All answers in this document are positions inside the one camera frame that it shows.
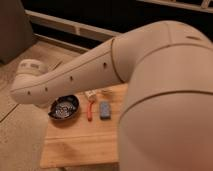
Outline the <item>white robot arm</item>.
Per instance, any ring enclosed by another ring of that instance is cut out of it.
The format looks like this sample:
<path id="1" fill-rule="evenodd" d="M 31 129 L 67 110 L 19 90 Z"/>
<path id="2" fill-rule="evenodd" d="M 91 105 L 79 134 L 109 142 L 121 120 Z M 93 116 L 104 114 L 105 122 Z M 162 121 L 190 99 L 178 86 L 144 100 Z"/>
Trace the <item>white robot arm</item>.
<path id="1" fill-rule="evenodd" d="M 47 71 L 20 62 L 10 93 L 21 104 L 126 84 L 118 122 L 120 171 L 213 171 L 213 42 L 178 21 L 113 37 Z"/>

